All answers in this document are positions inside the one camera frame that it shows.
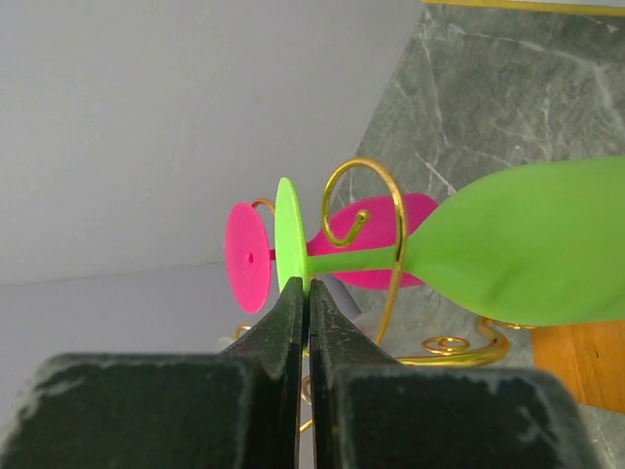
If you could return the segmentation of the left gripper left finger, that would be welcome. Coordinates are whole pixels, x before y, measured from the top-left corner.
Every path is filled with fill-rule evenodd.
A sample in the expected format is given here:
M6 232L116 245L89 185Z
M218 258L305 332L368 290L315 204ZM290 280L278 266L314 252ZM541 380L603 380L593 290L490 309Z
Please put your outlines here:
M216 355L43 362L1 439L5 468L294 468L304 286Z

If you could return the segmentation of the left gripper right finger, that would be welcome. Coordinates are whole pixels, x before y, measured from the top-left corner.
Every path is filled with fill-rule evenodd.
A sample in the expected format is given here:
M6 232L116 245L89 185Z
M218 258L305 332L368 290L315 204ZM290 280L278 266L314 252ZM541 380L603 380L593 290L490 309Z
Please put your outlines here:
M411 367L310 290L314 462L319 468L596 468L576 403L522 368Z

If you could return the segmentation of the pink plastic wine glass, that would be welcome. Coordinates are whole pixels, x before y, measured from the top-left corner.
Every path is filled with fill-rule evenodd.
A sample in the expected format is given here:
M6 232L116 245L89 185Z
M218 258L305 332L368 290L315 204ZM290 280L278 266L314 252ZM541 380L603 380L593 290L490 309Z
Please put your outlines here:
M407 208L409 234L412 234L438 208L438 203L420 192L407 193L403 198ZM368 197L342 208L330 219L332 229L338 235L345 235L360 210L366 210L370 218L347 251L391 245L396 239L396 228L390 195ZM333 246L323 231L319 230L307 242L307 252L318 256L339 252L339 248ZM239 202L230 211L226 224L225 256L229 285L236 301L246 313L259 313L269 298L271 264L275 261L275 251L270 248L266 226L254 204ZM348 285L372 290L387 289L391 281L389 269L331 271L331 274ZM401 288L424 284L416 276L402 273Z

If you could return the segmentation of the green plastic wine glass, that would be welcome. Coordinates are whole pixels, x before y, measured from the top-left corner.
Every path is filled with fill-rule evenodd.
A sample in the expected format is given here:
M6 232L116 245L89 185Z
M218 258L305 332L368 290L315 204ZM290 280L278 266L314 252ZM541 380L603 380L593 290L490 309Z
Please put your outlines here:
M389 248L304 259L293 183L274 203L277 277L388 269ZM485 176L444 201L410 235L408 272L487 319L553 326L624 317L624 160L526 164Z

